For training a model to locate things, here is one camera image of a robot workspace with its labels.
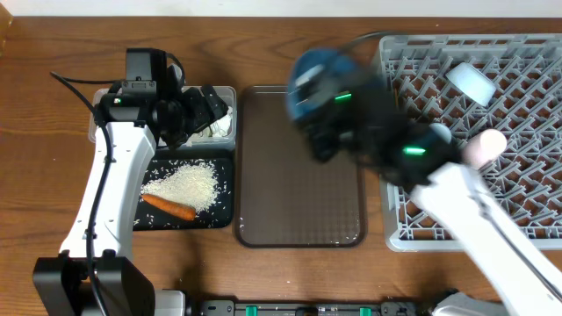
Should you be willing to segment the dark blue plate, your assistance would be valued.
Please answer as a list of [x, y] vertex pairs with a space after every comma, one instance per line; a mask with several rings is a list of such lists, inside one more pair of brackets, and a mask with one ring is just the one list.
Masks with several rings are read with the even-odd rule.
[[333, 48], [306, 51], [294, 63], [287, 85], [286, 111], [298, 127], [322, 121], [383, 91], [383, 81], [371, 69]]

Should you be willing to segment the white rice pile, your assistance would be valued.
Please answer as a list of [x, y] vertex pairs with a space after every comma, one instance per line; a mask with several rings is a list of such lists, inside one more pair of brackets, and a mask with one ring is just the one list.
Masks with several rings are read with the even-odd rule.
[[208, 211], [218, 201], [219, 179], [213, 162], [172, 162], [170, 167], [156, 167], [148, 172], [148, 181], [140, 188], [141, 200], [154, 196], [195, 209]]

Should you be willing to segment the orange carrot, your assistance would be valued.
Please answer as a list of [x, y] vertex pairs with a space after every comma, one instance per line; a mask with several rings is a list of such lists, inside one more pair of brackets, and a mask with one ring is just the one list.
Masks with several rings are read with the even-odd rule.
[[188, 205], [181, 205], [176, 202], [166, 200], [162, 197], [157, 197], [150, 194], [143, 194], [141, 198], [148, 204], [172, 215], [179, 219], [192, 221], [196, 218], [196, 210]]

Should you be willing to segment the light blue bowl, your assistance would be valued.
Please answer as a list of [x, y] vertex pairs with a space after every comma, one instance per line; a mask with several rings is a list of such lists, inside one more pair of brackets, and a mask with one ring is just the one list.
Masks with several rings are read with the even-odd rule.
[[445, 77], [475, 103], [488, 106], [496, 87], [494, 83], [473, 65], [462, 62], [450, 70]]

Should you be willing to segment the pink cup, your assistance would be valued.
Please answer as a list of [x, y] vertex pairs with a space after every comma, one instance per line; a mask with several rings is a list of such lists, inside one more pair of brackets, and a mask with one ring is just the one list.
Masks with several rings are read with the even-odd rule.
[[507, 138], [496, 129], [487, 129], [469, 139], [462, 149], [465, 164], [481, 169], [497, 159], [506, 149]]

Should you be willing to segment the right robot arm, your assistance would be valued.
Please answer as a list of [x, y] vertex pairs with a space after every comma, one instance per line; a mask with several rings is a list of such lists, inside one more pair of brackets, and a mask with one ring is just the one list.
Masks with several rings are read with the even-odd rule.
[[399, 111], [370, 75], [300, 77], [301, 125], [321, 159], [344, 147], [446, 228], [512, 315], [559, 315], [561, 272], [523, 235], [479, 174], [506, 148], [487, 129], [459, 148]]

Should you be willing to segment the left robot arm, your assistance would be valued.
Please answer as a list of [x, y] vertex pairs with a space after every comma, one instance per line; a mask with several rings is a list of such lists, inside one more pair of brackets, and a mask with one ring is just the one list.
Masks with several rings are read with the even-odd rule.
[[83, 200], [55, 257], [40, 257], [32, 281], [50, 315], [189, 315], [178, 290], [156, 290], [133, 264], [133, 220], [158, 143], [174, 150], [227, 115], [213, 86], [186, 90], [177, 57], [129, 48], [126, 76], [89, 109], [96, 149]]

